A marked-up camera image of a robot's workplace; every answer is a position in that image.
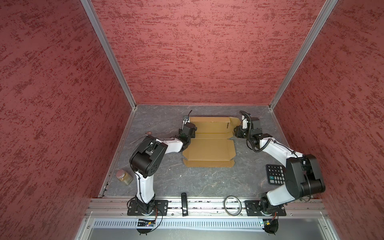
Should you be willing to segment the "brown cardboard box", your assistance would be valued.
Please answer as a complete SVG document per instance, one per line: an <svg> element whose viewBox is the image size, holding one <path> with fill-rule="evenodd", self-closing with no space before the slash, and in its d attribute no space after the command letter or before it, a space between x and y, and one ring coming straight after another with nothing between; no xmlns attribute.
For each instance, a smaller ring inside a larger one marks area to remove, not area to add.
<svg viewBox="0 0 384 240"><path fill-rule="evenodd" d="M197 127L191 144L183 151L188 168L232 168L235 144L231 139L241 120L234 117L191 117Z"/></svg>

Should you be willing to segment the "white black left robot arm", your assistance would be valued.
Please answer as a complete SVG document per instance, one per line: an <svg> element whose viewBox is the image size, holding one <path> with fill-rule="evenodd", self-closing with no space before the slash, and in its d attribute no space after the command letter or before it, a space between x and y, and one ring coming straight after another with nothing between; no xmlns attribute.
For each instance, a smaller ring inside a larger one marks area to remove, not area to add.
<svg viewBox="0 0 384 240"><path fill-rule="evenodd" d="M186 150L195 137L196 131L195 124L185 123L179 129L179 134L170 139L159 139L147 134L134 149L130 157L130 166L137 178L136 201L147 212L155 206L154 174L164 156Z"/></svg>

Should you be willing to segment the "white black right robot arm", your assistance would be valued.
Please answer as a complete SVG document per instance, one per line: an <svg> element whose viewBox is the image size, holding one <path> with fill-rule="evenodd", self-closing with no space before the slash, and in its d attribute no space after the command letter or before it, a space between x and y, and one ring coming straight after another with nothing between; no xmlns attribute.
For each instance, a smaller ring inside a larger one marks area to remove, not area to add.
<svg viewBox="0 0 384 240"><path fill-rule="evenodd" d="M264 152L280 162L285 170L282 185L262 195L256 209L265 215L276 213L284 204L326 190L319 161L315 156L296 152L281 144L269 134L264 134L260 120L240 111L242 120L234 128L237 138L246 140L247 147L255 153Z"/></svg>

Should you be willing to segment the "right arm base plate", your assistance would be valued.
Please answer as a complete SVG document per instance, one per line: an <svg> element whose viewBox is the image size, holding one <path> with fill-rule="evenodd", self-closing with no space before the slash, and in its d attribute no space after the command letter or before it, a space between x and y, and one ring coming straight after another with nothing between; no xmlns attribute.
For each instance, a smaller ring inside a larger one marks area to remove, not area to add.
<svg viewBox="0 0 384 240"><path fill-rule="evenodd" d="M287 215L284 205L273 206L266 200L244 201L248 217L285 217Z"/></svg>

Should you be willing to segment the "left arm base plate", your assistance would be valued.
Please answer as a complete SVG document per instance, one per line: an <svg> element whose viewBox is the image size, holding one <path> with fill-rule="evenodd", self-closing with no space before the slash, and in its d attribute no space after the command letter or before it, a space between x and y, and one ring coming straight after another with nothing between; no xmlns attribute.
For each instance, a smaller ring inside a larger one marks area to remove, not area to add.
<svg viewBox="0 0 384 240"><path fill-rule="evenodd" d="M151 200L148 204L134 198L127 203L128 216L155 216L158 214L166 216L168 211L169 201L167 200Z"/></svg>

